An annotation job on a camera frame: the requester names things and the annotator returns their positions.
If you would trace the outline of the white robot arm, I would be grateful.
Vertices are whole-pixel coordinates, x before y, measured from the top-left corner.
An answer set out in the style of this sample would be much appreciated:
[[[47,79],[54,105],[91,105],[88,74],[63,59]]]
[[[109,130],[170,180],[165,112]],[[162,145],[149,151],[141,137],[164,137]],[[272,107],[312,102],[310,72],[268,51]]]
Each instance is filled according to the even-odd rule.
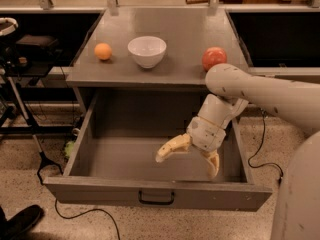
[[[320,240],[320,85],[253,76],[230,64],[213,66],[205,84],[210,94],[186,133],[165,143],[156,160],[193,145],[209,163],[209,175],[215,176],[227,125],[252,103],[310,134],[292,156],[280,185],[271,240]]]

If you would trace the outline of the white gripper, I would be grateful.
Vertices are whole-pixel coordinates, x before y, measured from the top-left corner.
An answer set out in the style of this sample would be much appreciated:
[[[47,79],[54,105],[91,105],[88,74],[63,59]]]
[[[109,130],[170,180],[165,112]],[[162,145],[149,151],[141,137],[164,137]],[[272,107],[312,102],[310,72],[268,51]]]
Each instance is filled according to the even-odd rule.
[[[208,164],[208,177],[213,179],[217,176],[220,168],[220,157],[216,150],[221,146],[225,136],[224,129],[201,117],[193,117],[186,133],[178,135],[162,145],[156,153],[155,160],[162,163],[175,153],[187,152],[192,142],[197,148],[206,151],[202,152],[202,156]]]

